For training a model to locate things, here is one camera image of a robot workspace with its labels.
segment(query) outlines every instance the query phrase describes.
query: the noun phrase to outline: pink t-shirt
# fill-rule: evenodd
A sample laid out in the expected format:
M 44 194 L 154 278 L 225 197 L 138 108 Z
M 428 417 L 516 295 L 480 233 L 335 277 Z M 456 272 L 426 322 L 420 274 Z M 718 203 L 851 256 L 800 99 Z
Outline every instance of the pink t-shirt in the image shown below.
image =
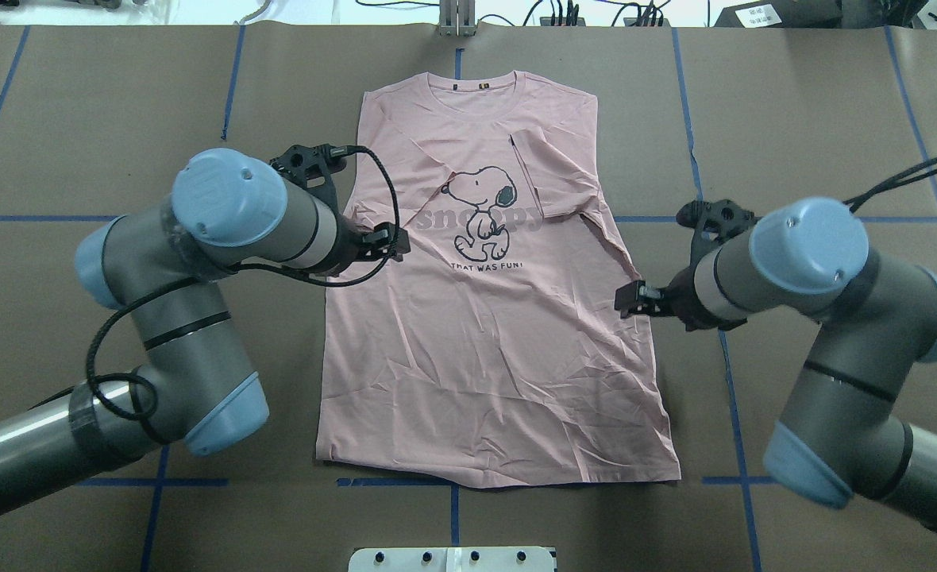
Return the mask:
M 490 488 L 674 481 L 638 278 L 596 177 L 596 97 L 530 73 L 364 95 L 411 253 L 327 292 L 317 457 Z M 392 220 L 360 156 L 345 209 Z M 357 278 L 357 264 L 341 275 Z

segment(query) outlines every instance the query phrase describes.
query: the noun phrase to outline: black cable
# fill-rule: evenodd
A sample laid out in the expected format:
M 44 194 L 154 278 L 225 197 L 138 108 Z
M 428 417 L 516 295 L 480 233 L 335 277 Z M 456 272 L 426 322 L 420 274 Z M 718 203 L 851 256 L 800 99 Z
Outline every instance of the black cable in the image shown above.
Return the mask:
M 351 152 L 349 155 L 353 155 L 353 153 L 364 153 L 365 155 L 369 155 L 370 158 L 373 159 L 373 162 L 376 163 L 377 169 L 380 170 L 381 175 L 384 177 L 384 181 L 386 184 L 388 184 L 388 190 L 391 193 L 391 206 L 393 209 L 395 209 L 395 231 L 399 230 L 400 227 L 402 227 L 402 217 L 400 217 L 399 213 L 399 196 L 397 195 L 397 191 L 395 191 L 395 184 L 391 181 L 391 177 L 388 175 L 388 171 L 385 169 L 383 163 L 380 162 L 380 158 L 378 158 L 376 153 L 370 151 L 370 149 L 367 149 L 366 146 L 363 145 L 349 146 L 349 151 Z M 324 286 L 327 288 L 355 286 L 356 284 L 366 282 L 370 278 L 373 278 L 373 276 L 380 272 L 380 270 L 384 267 L 384 264 L 387 263 L 390 258 L 396 256 L 397 240 L 399 240 L 399 235 L 397 232 L 395 232 L 395 234 L 391 236 L 391 240 L 388 243 L 388 249 L 386 249 L 385 253 L 383 253 L 383 256 L 380 258 L 380 263 L 374 267 L 373 270 L 367 272 L 366 275 L 360 276 L 360 278 L 356 278 L 355 280 L 348 280 L 345 282 L 325 282 L 311 278 L 311 276 L 300 270 L 287 267 L 276 267 L 275 265 L 237 264 L 231 265 L 226 270 L 229 270 L 230 272 L 239 272 L 241 270 L 265 270 L 274 272 L 275 274 L 280 274 L 281 276 L 288 276 L 288 278 L 294 280 L 315 284 L 317 286 Z M 137 298 L 137 300 L 127 304 L 126 307 L 120 308 L 119 311 L 115 312 L 115 314 L 109 316 L 105 323 L 102 324 L 101 328 L 98 329 L 98 333 L 94 334 L 94 339 L 91 340 L 91 346 L 88 346 L 87 348 L 87 359 L 84 361 L 84 373 L 85 377 L 87 377 L 87 387 L 91 389 L 91 395 L 94 395 L 94 398 L 98 399 L 98 401 L 102 403 L 102 406 L 105 407 L 105 409 L 108 409 L 109 412 L 112 412 L 116 416 L 122 417 L 123 419 L 128 419 L 131 421 L 148 419 L 157 410 L 157 390 L 154 388 L 154 384 L 151 381 L 145 379 L 145 377 L 139 376 L 137 373 L 105 373 L 99 376 L 95 372 L 94 368 L 95 361 L 97 361 L 98 357 L 98 349 L 101 349 L 102 347 L 102 340 L 105 340 L 105 337 L 108 336 L 110 330 L 112 330 L 113 326 L 116 325 L 116 322 L 119 322 L 120 319 L 125 318 L 125 316 L 130 314 L 130 312 L 135 311 L 135 309 L 138 309 L 147 303 L 151 303 L 161 296 L 166 296 L 168 293 L 175 292 L 175 290 L 180 290 L 182 288 L 186 288 L 186 286 L 192 286 L 198 283 L 199 280 L 196 280 L 195 278 L 184 278 L 176 282 L 168 283 L 165 286 L 161 286 L 149 294 L 146 294 L 146 296 Z M 126 383 L 131 385 L 142 386 L 145 388 L 145 390 L 148 390 L 150 397 L 152 397 L 148 409 L 145 409 L 142 412 L 128 412 L 126 409 L 116 405 L 111 399 L 102 393 L 101 386 L 103 383 L 105 383 L 105 381 L 126 381 Z M 43 405 L 44 403 L 58 399 L 71 391 L 72 388 L 70 388 L 70 390 L 63 390 L 56 395 L 52 395 L 52 397 L 44 400 L 43 402 L 40 402 L 38 405 Z
M 399 6 L 400 4 L 414 4 L 415 6 L 440 6 L 440 4 L 437 4 L 437 3 L 415 2 L 414 0 L 399 0 L 397 2 L 381 2 L 380 4 L 371 4 L 369 2 L 364 2 L 364 0 L 356 0 L 356 4 L 359 4 L 360 6 L 373 6 L 373 7 Z
M 45 404 L 48 403 L 48 402 L 55 401 L 55 400 L 59 399 L 60 397 L 66 397 L 66 395 L 69 395 L 69 394 L 72 394 L 72 393 L 73 393 L 73 386 L 70 386 L 70 387 L 68 387 L 68 388 L 65 388 L 63 391 L 59 391 L 58 393 L 54 393 L 54 394 L 52 394 L 51 396 L 48 396 L 48 397 L 44 398 L 43 400 L 41 400 L 41 401 L 37 402 L 36 404 L 30 406 L 29 409 L 27 409 L 27 410 L 29 410 L 29 412 L 30 412 L 30 410 L 32 410 L 32 409 L 34 409 L 34 408 L 36 408 L 36 407 L 43 406 L 43 405 L 45 405 Z
M 509 21 L 509 19 L 505 18 L 504 16 L 502 16 L 502 15 L 500 15 L 500 14 L 486 14 L 486 15 L 484 15 L 484 16 L 480 16 L 480 17 L 479 17 L 479 21 L 484 21 L 484 19 L 486 19 L 486 18 L 500 18 L 500 19 L 502 19 L 502 21 L 505 21 L 505 22 L 509 23 L 509 25 L 515 25 L 514 22 Z
M 650 19 L 654 19 L 656 10 L 656 2 L 649 0 L 649 5 L 646 6 L 642 14 L 639 14 L 639 18 L 635 21 L 634 25 L 648 26 Z
M 112 330 L 112 326 L 115 326 L 116 322 L 119 322 L 123 316 L 130 314 L 131 311 L 135 311 L 135 309 L 150 303 L 150 301 L 157 300 L 157 298 L 161 296 L 166 296 L 166 294 L 170 292 L 175 292 L 175 290 L 186 288 L 186 286 L 192 286 L 193 284 L 197 284 L 195 278 L 184 278 L 161 286 L 147 296 L 137 298 L 137 300 L 127 304 L 126 307 L 116 311 L 116 314 L 109 316 L 109 319 L 106 319 L 105 323 L 102 324 L 102 328 L 98 329 L 98 333 L 94 334 L 94 340 L 91 340 L 91 346 L 87 348 L 87 360 L 84 362 L 84 373 L 87 375 L 87 387 L 91 389 L 91 395 L 94 395 L 94 398 L 98 399 L 98 401 L 102 403 L 102 406 L 105 406 L 105 409 L 108 409 L 109 412 L 131 421 L 148 419 L 157 410 L 157 390 L 154 388 L 154 384 L 135 373 L 105 373 L 102 376 L 95 373 L 94 360 L 98 356 L 98 349 L 102 347 L 102 340 L 109 334 L 109 330 Z M 116 405 L 102 393 L 101 386 L 105 381 L 126 381 L 126 383 L 131 385 L 142 386 L 152 395 L 152 402 L 150 402 L 148 409 L 142 412 L 128 412 L 126 409 Z
M 883 181 L 879 184 L 874 185 L 871 188 L 871 191 L 863 193 L 863 195 L 854 196 L 852 199 L 843 200 L 843 205 L 850 207 L 850 213 L 856 213 L 857 209 L 864 206 L 864 203 L 867 203 L 872 196 L 880 195 L 882 192 L 891 191 L 891 189 L 899 188 L 900 186 L 914 184 L 916 181 L 924 180 L 928 177 L 937 175 L 937 169 L 931 169 L 937 165 L 937 157 L 934 159 L 928 159 L 923 163 L 918 163 L 902 173 L 897 173 Z
M 533 4 L 533 7 L 529 8 L 529 13 L 526 14 L 526 21 L 522 22 L 522 25 L 529 25 L 529 18 L 531 18 L 531 14 L 533 14 L 535 8 L 538 8 L 538 5 L 540 4 L 542 4 L 542 0 L 535 0 L 535 4 Z
M 229 267 L 229 271 L 237 272 L 241 270 L 263 270 L 274 272 L 277 275 L 286 276 L 287 278 L 294 280 L 299 280 L 300 282 L 306 282 L 307 284 L 323 286 L 324 288 L 355 286 L 357 284 L 366 282 L 367 280 L 373 278 L 378 272 L 380 272 L 381 269 L 384 268 L 386 261 L 395 257 L 397 254 L 395 247 L 399 241 L 399 235 L 396 231 L 402 228 L 402 218 L 400 218 L 399 214 L 399 195 L 397 195 L 397 191 L 395 191 L 395 184 L 391 181 L 391 177 L 388 175 L 388 170 L 385 169 L 384 164 L 380 162 L 380 158 L 378 158 L 376 153 L 370 151 L 370 149 L 363 145 L 352 145 L 351 148 L 349 148 L 349 151 L 352 151 L 352 153 L 363 153 L 364 155 L 369 155 L 370 159 L 373 159 L 373 162 L 377 163 L 377 169 L 379 169 L 380 174 L 383 175 L 384 182 L 388 184 L 388 190 L 391 193 L 391 207 L 392 209 L 395 209 L 395 234 L 391 236 L 391 240 L 388 243 L 388 250 L 386 250 L 383 254 L 383 257 L 380 258 L 380 263 L 378 263 L 377 266 L 373 268 L 373 270 L 367 272 L 367 274 L 359 276 L 359 278 L 353 280 L 346 280 L 345 282 L 327 282 L 324 280 L 311 278 L 309 274 L 306 274 L 301 270 L 295 270 L 288 267 L 276 267 L 276 265 L 266 265 L 261 263 L 231 265 Z
M 620 5 L 620 10 L 617 10 L 617 15 L 613 16 L 613 22 L 610 23 L 610 28 L 613 28 L 613 26 L 617 25 L 617 18 L 619 18 L 620 14 L 623 14 L 623 11 L 627 10 L 629 6 L 634 6 L 637 8 L 638 17 L 642 16 L 642 4 L 638 4 L 637 2 L 626 2 Z

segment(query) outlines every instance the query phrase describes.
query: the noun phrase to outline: t-shirt neckline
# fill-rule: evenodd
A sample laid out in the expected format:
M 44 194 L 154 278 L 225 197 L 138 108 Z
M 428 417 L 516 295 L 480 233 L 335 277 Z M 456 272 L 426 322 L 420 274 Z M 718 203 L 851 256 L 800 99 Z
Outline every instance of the t-shirt neckline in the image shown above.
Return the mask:
M 425 72 L 420 75 L 418 86 L 424 91 L 429 106 L 437 112 L 468 121 L 487 121 L 499 119 L 516 108 L 519 101 L 522 100 L 525 82 L 526 75 L 517 70 L 505 73 L 505 75 L 490 77 L 490 79 L 450 79 L 449 77 L 435 75 L 435 73 Z M 513 86 L 511 93 L 504 95 L 503 98 L 497 98 L 494 101 L 493 109 L 487 113 L 472 113 L 451 107 L 440 101 L 434 91 L 486 91 L 495 87 L 507 86 Z

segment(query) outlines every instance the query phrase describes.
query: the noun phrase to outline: snoopy graphic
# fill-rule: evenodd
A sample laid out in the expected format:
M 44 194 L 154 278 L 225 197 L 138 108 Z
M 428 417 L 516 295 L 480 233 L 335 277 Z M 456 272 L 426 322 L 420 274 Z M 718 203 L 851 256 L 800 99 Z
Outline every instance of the snoopy graphic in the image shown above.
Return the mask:
M 475 207 L 475 213 L 465 223 L 465 235 L 454 238 L 454 249 L 462 257 L 476 263 L 498 261 L 507 256 L 511 245 L 510 233 L 504 225 L 497 225 L 493 218 L 493 207 L 515 205 L 519 193 L 515 182 L 501 167 L 482 167 L 475 173 L 454 173 L 440 192 L 451 199 Z

